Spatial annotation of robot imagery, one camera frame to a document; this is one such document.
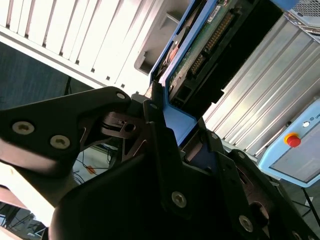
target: bolt head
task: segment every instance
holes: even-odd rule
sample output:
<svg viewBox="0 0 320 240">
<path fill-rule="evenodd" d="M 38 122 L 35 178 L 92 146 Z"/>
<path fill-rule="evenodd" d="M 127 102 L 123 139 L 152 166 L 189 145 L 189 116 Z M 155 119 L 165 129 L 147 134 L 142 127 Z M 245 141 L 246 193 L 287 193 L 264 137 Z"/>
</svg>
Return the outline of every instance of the bolt head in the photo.
<svg viewBox="0 0 320 240">
<path fill-rule="evenodd" d="M 70 140 L 63 135 L 55 135 L 50 139 L 50 144 L 55 149 L 67 149 L 70 146 Z"/>
<path fill-rule="evenodd" d="M 35 127 L 27 121 L 17 121 L 12 125 L 12 130 L 20 135 L 29 135 L 35 131 Z"/>
<path fill-rule="evenodd" d="M 240 152 L 240 151 L 238 151 L 238 155 L 239 155 L 239 157 L 242 158 L 242 159 L 245 159 L 245 157 L 246 157 L 246 156 L 245 156 L 242 152 Z"/>
<path fill-rule="evenodd" d="M 118 98 L 120 98 L 120 99 L 125 99 L 125 98 L 126 98 L 126 96 L 123 95 L 121 92 L 118 92 L 118 93 L 116 94 L 116 96 L 117 96 Z"/>
<path fill-rule="evenodd" d="M 179 192 L 179 191 L 174 191 L 171 195 L 172 201 L 174 202 L 175 205 L 177 205 L 179 208 L 185 208 L 187 205 L 187 199 L 185 196 Z"/>
<path fill-rule="evenodd" d="M 254 226 L 252 225 L 252 222 L 246 216 L 240 215 L 239 222 L 247 232 L 252 233 L 254 231 Z"/>
<path fill-rule="evenodd" d="M 300 237 L 300 235 L 296 231 L 292 231 L 292 234 L 296 240 L 302 240 L 302 238 Z"/>
</svg>

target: light blue control box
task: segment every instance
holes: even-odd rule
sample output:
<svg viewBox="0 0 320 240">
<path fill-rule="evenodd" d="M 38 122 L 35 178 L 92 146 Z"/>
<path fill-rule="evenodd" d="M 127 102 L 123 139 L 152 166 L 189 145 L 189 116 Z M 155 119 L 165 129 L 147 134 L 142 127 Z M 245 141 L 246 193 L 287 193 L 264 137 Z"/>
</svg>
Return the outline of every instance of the light blue control box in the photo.
<svg viewBox="0 0 320 240">
<path fill-rule="evenodd" d="M 320 179 L 320 99 L 311 104 L 266 150 L 259 168 L 266 174 L 310 187 Z M 288 136 L 298 139 L 291 147 Z"/>
</svg>

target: black cable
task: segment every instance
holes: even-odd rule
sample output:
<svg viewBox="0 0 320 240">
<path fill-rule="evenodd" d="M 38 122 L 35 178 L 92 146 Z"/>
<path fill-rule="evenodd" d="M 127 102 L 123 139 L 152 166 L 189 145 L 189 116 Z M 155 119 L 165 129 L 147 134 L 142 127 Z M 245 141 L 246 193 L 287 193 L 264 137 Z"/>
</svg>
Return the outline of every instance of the black cable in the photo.
<svg viewBox="0 0 320 240">
<path fill-rule="evenodd" d="M 95 172 L 92 171 L 92 169 L 109 169 L 108 167 L 88 167 L 87 165 L 85 165 L 84 161 L 85 161 L 85 152 L 82 152 L 82 161 L 80 161 L 79 159 L 76 159 L 78 162 L 80 162 L 82 164 L 82 166 L 87 169 L 90 173 L 93 173 L 94 175 L 98 176 L 98 174 L 96 174 Z"/>
<path fill-rule="evenodd" d="M 65 89 L 64 89 L 64 95 L 69 95 L 69 90 L 71 92 L 71 87 L 70 87 L 70 84 L 71 84 L 71 77 L 69 76 L 68 77 L 68 81 L 66 81 L 66 85 L 65 85 Z"/>
<path fill-rule="evenodd" d="M 76 175 L 76 178 L 79 178 L 83 183 L 85 182 L 85 180 L 78 173 L 74 172 L 73 174 Z"/>
</svg>

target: gray carpet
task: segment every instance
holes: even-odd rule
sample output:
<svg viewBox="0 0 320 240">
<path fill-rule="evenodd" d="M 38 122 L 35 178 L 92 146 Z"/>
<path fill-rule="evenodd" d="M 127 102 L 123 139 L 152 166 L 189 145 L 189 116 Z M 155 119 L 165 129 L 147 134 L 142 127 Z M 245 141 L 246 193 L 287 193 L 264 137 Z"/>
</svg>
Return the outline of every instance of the gray carpet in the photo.
<svg viewBox="0 0 320 240">
<path fill-rule="evenodd" d="M 68 77 L 0 42 L 0 110 L 63 96 Z M 71 89 L 92 88 L 73 79 Z"/>
</svg>

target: black metal bracket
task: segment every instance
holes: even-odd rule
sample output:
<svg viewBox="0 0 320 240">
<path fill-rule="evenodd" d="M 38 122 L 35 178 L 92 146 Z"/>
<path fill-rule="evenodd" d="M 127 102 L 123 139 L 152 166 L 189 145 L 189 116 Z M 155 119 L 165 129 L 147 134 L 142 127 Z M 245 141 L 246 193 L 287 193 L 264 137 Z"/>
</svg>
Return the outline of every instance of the black metal bracket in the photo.
<svg viewBox="0 0 320 240">
<path fill-rule="evenodd" d="M 1 161 L 44 177 L 66 176 L 79 152 L 92 145 L 112 137 L 123 141 L 119 165 L 63 197 L 51 226 L 62 235 L 53 239 L 92 237 L 95 226 L 79 228 L 69 216 L 104 213 L 110 219 L 134 221 L 125 225 L 128 232 L 121 232 L 118 223 L 112 225 L 108 235 L 113 237 L 119 232 L 132 236 L 132 231 L 140 236 L 147 225 L 148 238 L 163 231 L 159 236 L 175 233 L 185 239 L 208 236 L 203 228 L 214 226 L 224 239 L 266 240 L 252 209 L 255 201 L 267 209 L 271 239 L 317 239 L 245 153 L 233 150 L 226 155 L 204 122 L 184 148 L 188 164 L 183 162 L 174 132 L 166 127 L 161 90 L 153 83 L 151 99 L 130 99 L 120 89 L 106 87 L 0 111 Z M 87 211 L 88 205 L 95 210 Z M 157 227 L 149 220 L 161 223 Z M 71 230 L 77 234 L 66 238 L 64 231 Z M 105 232 L 96 234 L 101 239 Z"/>
</svg>

